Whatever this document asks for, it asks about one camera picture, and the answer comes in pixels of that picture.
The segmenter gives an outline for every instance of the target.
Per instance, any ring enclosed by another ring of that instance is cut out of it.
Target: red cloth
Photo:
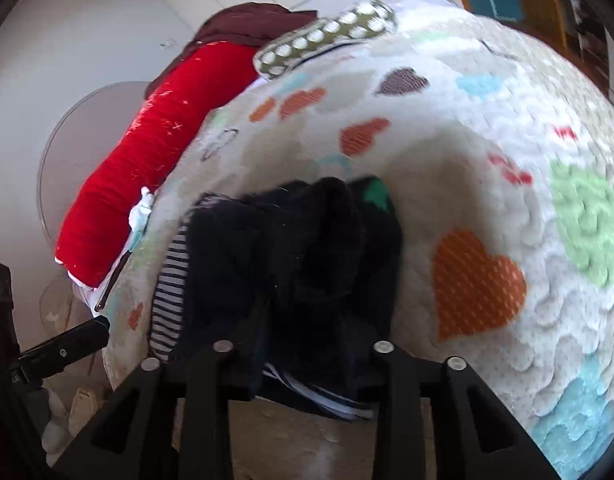
[[[62,224],[56,258],[97,287],[130,233],[140,188],[155,191],[174,169],[210,110],[240,94],[257,73],[256,48],[228,42],[198,48],[145,101],[114,151],[85,181]]]

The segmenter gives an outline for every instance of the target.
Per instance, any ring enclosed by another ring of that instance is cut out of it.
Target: black mount
[[[379,405],[373,480],[425,478],[420,398],[429,397],[439,480],[559,477],[523,428],[460,358],[411,357],[373,328],[340,319],[346,380]],[[231,480],[228,401],[264,396],[269,306],[257,305],[228,342],[185,362],[138,366],[65,450],[54,470],[71,480]],[[185,397],[180,456],[171,451]]]

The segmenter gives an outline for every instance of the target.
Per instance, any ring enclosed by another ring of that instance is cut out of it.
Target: green polka dot strap
[[[265,79],[274,79],[326,50],[389,34],[396,27],[391,7],[380,0],[367,0],[268,43],[254,56],[254,67]]]

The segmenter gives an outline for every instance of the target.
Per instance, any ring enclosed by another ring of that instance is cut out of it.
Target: striped fabric
[[[202,195],[184,215],[180,229],[171,240],[165,255],[165,262],[153,294],[149,332],[149,348],[161,361],[169,360],[169,354],[178,342],[183,328],[183,300],[189,266],[187,226],[194,211],[211,208],[223,200],[229,200],[229,197],[216,193]]]

